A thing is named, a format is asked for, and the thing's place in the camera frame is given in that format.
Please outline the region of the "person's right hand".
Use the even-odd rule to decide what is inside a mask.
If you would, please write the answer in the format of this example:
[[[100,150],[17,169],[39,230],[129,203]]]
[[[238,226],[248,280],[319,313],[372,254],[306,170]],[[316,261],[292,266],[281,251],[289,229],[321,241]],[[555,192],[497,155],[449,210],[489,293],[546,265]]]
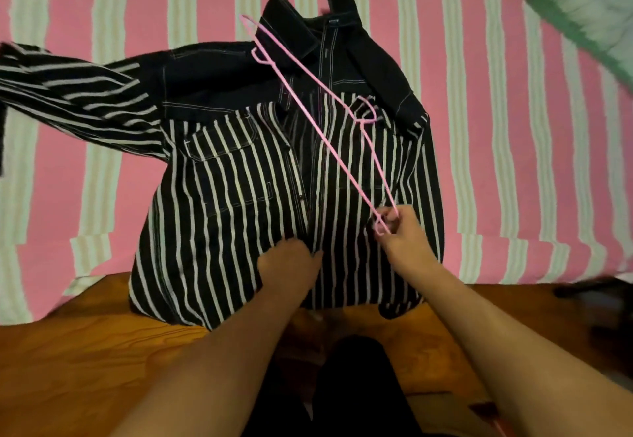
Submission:
[[[427,234],[418,220],[418,233],[411,237],[391,236],[377,240],[385,251],[393,269],[420,290],[439,270],[441,265],[431,249]]]

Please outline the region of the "person's left hand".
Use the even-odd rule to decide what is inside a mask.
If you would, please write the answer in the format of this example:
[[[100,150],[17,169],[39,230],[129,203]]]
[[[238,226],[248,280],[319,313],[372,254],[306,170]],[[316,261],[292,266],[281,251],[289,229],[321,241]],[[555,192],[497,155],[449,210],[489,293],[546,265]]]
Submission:
[[[321,265],[262,265],[260,255],[257,259],[262,281],[260,292],[274,302],[297,308],[313,289],[321,267],[322,261]]]

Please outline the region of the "black white striped shirt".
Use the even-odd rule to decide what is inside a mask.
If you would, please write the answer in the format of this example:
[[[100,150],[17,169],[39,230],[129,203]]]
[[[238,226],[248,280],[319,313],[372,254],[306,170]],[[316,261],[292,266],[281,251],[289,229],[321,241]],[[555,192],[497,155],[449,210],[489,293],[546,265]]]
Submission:
[[[429,115],[363,28],[355,0],[301,16],[268,0],[258,42],[203,42],[106,65],[0,44],[0,109],[167,167],[129,279],[129,305],[217,328],[261,288],[257,258],[296,237],[323,251],[303,302],[423,302],[374,235],[372,207],[412,206],[444,255]]]

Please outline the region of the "person's left forearm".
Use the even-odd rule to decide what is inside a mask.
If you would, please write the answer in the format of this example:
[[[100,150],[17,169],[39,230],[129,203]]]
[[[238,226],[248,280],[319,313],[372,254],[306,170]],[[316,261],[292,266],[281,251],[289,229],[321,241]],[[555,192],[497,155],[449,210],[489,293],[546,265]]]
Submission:
[[[239,437],[273,352],[308,287],[267,282],[195,342],[110,437]]]

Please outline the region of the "person's right forearm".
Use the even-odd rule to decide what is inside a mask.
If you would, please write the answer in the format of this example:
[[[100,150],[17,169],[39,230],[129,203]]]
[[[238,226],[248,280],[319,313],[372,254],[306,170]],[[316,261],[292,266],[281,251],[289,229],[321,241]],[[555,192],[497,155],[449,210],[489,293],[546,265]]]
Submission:
[[[521,437],[633,437],[633,393],[465,286],[437,262],[407,279]]]

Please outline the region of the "pink white striped bedsheet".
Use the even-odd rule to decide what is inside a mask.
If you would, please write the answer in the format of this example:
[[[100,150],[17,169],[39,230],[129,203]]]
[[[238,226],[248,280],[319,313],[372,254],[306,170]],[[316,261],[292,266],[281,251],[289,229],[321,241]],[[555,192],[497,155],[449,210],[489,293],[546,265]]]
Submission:
[[[0,41],[97,63],[246,38],[266,0],[0,0]],[[327,0],[289,0],[305,16]],[[431,115],[446,265],[468,283],[633,279],[633,90],[524,0],[356,0]],[[165,164],[10,110],[0,326],[131,269]]]

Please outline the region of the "person's black trousers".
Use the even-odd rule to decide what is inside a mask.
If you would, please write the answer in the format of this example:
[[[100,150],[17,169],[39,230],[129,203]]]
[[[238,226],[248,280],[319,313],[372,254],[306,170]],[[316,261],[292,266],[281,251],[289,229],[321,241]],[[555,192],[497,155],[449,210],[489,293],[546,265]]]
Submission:
[[[340,340],[318,371],[313,416],[274,360],[241,437],[425,437],[384,346]]]

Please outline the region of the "wooden bed frame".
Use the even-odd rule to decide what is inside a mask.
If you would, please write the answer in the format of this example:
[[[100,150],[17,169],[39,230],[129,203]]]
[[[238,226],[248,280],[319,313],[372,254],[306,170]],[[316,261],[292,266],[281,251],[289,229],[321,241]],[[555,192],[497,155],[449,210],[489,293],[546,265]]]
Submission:
[[[156,375],[205,335],[131,313],[128,279],[107,276],[41,321],[0,327],[0,437],[105,437]],[[616,323],[609,310],[559,299],[552,284],[473,289],[590,365],[633,376],[633,337],[615,340],[590,329],[595,321]],[[495,414],[483,384],[426,305],[393,321],[370,305],[296,313],[282,340],[282,363],[304,395],[316,368],[297,361],[296,351],[319,352],[328,341],[320,317],[342,317],[344,330],[380,341],[407,394],[452,393],[481,415]]]

